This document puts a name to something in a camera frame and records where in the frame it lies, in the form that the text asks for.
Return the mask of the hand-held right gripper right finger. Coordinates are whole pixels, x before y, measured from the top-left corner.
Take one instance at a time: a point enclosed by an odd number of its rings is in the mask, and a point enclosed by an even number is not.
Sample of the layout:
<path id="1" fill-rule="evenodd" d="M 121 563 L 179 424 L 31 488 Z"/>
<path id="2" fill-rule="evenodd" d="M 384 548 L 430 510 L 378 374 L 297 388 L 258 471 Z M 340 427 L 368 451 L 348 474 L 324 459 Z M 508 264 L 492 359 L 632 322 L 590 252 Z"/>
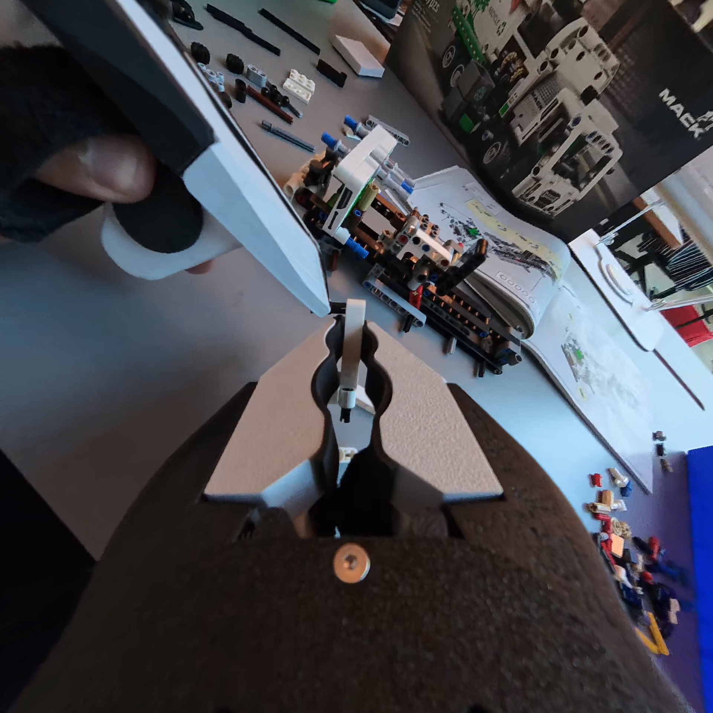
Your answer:
<path id="1" fill-rule="evenodd" d="M 376 414 L 372 443 L 391 477 L 391 504 L 415 513 L 498 498 L 495 475 L 441 374 L 375 322 L 364 346 Z"/>

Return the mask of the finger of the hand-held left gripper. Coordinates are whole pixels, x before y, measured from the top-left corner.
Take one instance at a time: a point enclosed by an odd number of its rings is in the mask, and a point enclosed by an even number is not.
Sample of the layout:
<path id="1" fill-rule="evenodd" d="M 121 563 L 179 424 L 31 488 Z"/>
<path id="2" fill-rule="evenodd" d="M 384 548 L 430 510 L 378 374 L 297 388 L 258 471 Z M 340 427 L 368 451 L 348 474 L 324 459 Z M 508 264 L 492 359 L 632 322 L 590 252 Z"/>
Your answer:
<path id="1" fill-rule="evenodd" d="M 220 136 L 233 136 L 240 141 L 245 150 L 256 156 L 256 160 L 263 165 L 264 171 L 275 182 L 235 120 L 235 116 L 225 107 L 218 94 L 209 87 L 209 82 L 196 61 L 189 58 L 188 52 L 183 48 L 180 40 L 172 36 L 173 31 L 161 26 L 158 20 L 150 19 L 149 11 L 141 9 L 138 1 L 121 1 L 120 8 L 127 13 L 132 27 L 138 30 L 142 39 L 148 41 L 152 52 L 156 55 L 159 67 L 167 70 L 170 80 L 176 82 L 186 99 L 189 100 L 191 108 L 197 109 L 200 119 L 205 120 L 208 124 L 209 133 L 212 136 L 209 145 L 205 149 L 201 149 L 199 155 L 192 158 L 187 167 L 180 169 L 182 183 L 185 170 Z"/>
<path id="2" fill-rule="evenodd" d="M 319 249 L 256 156 L 220 136 L 183 173 L 183 183 L 276 280 L 316 315 L 330 301 Z"/>

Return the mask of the white lego beam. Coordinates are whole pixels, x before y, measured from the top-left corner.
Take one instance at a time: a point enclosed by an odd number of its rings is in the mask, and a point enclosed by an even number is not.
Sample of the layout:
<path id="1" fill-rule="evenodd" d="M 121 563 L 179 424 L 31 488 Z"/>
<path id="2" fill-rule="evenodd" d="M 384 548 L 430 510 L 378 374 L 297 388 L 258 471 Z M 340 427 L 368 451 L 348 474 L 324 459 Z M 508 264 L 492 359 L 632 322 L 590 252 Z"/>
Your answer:
<path id="1" fill-rule="evenodd" d="M 339 420 L 350 423 L 352 411 L 361 408 L 374 414 L 374 405 L 367 395 L 361 374 L 361 348 L 366 316 L 363 299 L 348 298 L 343 313 L 342 356 L 339 359 L 339 385 L 334 397 L 339 407 Z"/>

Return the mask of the long black lego axle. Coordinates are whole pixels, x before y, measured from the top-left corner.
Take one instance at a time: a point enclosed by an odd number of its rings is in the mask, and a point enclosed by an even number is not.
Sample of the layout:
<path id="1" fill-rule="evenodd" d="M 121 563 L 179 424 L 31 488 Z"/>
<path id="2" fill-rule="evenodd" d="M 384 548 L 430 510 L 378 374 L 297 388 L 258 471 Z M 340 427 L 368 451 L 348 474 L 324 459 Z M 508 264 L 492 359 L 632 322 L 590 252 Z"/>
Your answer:
<path id="1" fill-rule="evenodd" d="M 316 43 L 309 40 L 306 36 L 301 34 L 298 30 L 294 29 L 287 22 L 282 21 L 280 18 L 278 18 L 272 12 L 265 8 L 261 8 L 258 13 L 265 20 L 270 22 L 273 26 L 286 33 L 293 40 L 297 41 L 300 45 L 307 48 L 315 55 L 320 55 L 321 49 L 316 45 Z"/>
<path id="2" fill-rule="evenodd" d="M 276 47 L 271 42 L 258 36 L 251 28 L 246 26 L 239 19 L 231 16 L 227 12 L 224 12 L 223 10 L 221 10 L 211 4 L 206 4 L 205 10 L 207 11 L 207 13 L 209 13 L 209 15 L 212 18 L 214 18 L 218 22 L 230 27 L 231 29 L 236 30 L 243 37 L 245 37 L 245 39 L 253 42 L 254 44 L 258 45 L 259 47 L 265 49 L 266 51 L 270 52 L 271 54 L 273 54 L 275 56 L 278 56 L 278 57 L 281 56 L 280 48 Z"/>

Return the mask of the brown lego axle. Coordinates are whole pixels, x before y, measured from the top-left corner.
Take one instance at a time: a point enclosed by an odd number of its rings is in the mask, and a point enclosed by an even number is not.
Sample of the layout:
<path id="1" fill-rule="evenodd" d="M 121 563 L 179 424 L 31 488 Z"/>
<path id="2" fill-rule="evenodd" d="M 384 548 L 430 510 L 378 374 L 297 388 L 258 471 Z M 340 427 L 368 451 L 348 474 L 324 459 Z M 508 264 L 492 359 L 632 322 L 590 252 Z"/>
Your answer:
<path id="1" fill-rule="evenodd" d="M 251 85 L 246 86 L 246 94 L 251 97 L 254 101 L 258 102 L 261 106 L 266 108 L 269 112 L 279 117 L 281 120 L 285 121 L 287 124 L 292 125 L 294 117 L 289 112 L 286 112 L 278 104 L 270 100 L 267 96 L 264 96 L 257 91 Z"/>

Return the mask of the black lego axle connector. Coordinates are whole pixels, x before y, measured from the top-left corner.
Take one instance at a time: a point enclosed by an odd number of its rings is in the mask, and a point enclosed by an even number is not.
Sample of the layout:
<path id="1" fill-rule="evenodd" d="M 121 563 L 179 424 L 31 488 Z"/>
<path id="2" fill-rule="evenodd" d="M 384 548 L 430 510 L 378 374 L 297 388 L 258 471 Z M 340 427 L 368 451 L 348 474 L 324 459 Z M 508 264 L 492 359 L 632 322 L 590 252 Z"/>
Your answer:
<path id="1" fill-rule="evenodd" d="M 289 111 L 296 118 L 302 118 L 303 112 L 294 106 L 290 102 L 289 96 L 283 94 L 276 85 L 267 82 L 267 84 L 261 88 L 261 94 L 276 106 L 279 106 L 281 110 Z"/>

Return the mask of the lego truck chassis assembly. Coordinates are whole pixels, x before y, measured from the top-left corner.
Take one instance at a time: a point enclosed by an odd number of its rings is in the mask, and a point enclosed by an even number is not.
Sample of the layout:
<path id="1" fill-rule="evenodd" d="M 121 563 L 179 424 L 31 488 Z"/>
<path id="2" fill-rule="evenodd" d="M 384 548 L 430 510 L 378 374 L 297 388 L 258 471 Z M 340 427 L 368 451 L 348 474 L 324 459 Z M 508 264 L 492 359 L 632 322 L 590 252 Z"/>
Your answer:
<path id="1" fill-rule="evenodd" d="M 453 237 L 409 204 L 414 181 L 392 160 L 397 139 L 382 126 L 362 128 L 352 117 L 355 147 L 322 134 L 325 151 L 284 186 L 302 210 L 323 263 L 333 272 L 346 253 L 364 260 L 363 288 L 401 318 L 401 329 L 430 326 L 476 362 L 476 375 L 501 374 L 522 360 L 522 328 L 509 325 L 495 300 L 471 278 L 495 256 L 496 238 L 475 226 Z"/>

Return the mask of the white lego plate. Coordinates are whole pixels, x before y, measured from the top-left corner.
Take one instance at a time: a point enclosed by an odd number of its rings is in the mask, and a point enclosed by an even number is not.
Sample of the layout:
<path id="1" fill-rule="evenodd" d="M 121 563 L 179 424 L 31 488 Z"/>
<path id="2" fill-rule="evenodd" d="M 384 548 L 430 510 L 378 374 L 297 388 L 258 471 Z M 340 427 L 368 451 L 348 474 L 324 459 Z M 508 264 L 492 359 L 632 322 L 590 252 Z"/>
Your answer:
<path id="1" fill-rule="evenodd" d="M 285 92 L 307 105 L 315 94 L 316 84 L 311 78 L 291 68 L 282 84 L 282 88 Z"/>

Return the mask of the grey lego beam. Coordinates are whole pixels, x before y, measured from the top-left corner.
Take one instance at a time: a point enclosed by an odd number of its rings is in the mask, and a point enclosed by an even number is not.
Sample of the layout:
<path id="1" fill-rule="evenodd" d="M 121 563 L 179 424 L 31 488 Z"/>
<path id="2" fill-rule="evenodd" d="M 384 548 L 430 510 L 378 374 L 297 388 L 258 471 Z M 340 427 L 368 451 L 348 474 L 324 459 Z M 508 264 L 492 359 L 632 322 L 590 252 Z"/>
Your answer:
<path id="1" fill-rule="evenodd" d="M 375 117 L 373 115 L 368 115 L 364 124 L 369 129 L 373 129 L 376 126 L 380 126 L 383 129 L 385 129 L 390 135 L 392 135 L 394 138 L 396 138 L 397 142 L 399 144 L 401 144 L 402 146 L 409 147 L 411 145 L 411 139 L 409 138 L 409 136 L 406 133 L 393 127 L 391 124 L 388 124 L 387 122 L 385 122 L 381 119 L 378 119 L 377 117 Z"/>

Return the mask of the pile of small lego pieces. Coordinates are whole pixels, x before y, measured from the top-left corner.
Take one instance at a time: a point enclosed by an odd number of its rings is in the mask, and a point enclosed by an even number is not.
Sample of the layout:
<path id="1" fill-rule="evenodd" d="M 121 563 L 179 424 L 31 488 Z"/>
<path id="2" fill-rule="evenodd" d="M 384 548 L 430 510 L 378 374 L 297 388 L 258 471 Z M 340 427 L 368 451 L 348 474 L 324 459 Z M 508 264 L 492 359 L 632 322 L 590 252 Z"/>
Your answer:
<path id="1" fill-rule="evenodd" d="M 606 473 L 589 476 L 596 494 L 585 509 L 598 522 L 593 542 L 637 638 L 651 654 L 667 657 L 667 643 L 679 625 L 680 613 L 692 608 L 692 602 L 679 593 L 690 589 L 690 572 L 669 557 L 658 537 L 634 535 L 622 518 L 633 482 L 619 468 L 608 468 Z"/>

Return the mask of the lego set box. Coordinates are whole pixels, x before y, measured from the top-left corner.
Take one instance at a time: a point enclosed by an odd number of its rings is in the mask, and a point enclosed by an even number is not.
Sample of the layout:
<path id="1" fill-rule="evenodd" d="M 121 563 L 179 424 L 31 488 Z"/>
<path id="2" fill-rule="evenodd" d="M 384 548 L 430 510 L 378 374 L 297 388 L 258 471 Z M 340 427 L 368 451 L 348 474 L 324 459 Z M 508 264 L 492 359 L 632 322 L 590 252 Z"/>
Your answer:
<path id="1" fill-rule="evenodd" d="M 711 1 L 413 1 L 387 66 L 566 242 L 712 147 Z"/>

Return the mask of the person's left hand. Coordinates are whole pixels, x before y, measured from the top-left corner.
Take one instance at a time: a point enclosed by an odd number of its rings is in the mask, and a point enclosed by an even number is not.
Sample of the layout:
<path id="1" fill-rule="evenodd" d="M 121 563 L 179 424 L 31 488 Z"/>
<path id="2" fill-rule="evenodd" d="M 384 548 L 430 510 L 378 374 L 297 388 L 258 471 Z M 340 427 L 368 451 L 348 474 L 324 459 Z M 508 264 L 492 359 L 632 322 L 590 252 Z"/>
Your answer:
<path id="1" fill-rule="evenodd" d="M 140 138 L 93 137 L 51 156 L 33 178 L 102 202 L 132 204 L 146 199 L 156 181 L 158 162 Z"/>

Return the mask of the white flat stand base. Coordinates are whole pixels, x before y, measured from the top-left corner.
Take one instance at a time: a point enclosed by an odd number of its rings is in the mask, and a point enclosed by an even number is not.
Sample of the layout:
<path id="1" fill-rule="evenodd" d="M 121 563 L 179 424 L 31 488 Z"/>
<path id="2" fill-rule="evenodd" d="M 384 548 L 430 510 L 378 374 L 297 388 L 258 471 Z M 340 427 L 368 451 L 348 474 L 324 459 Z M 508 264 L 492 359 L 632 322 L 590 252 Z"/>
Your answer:
<path id="1" fill-rule="evenodd" d="M 638 346 L 646 352 L 655 351 L 664 333 L 664 318 L 648 310 L 651 301 L 608 245 L 589 229 L 572 241 L 569 248 Z"/>

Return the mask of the red plastic bin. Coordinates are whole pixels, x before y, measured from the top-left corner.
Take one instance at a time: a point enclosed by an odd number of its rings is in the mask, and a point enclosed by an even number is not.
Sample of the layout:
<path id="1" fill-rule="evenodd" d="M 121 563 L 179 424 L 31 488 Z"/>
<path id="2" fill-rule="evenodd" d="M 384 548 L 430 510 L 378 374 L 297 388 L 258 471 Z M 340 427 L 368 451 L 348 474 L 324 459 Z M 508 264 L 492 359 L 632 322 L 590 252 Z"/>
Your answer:
<path id="1" fill-rule="evenodd" d="M 662 316 L 691 348 L 712 340 L 708 316 L 699 313 L 695 305 L 664 309 Z"/>

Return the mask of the blue plastic bin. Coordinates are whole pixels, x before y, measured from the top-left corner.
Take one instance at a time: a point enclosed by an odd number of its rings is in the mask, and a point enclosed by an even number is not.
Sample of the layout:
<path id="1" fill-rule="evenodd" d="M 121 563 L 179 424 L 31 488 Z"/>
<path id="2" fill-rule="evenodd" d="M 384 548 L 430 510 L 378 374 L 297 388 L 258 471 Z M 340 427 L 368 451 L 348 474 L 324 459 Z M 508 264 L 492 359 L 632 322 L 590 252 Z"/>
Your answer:
<path id="1" fill-rule="evenodd" d="M 712 446 L 686 456 L 691 547 L 696 579 L 700 671 L 707 712 L 712 711 Z"/>

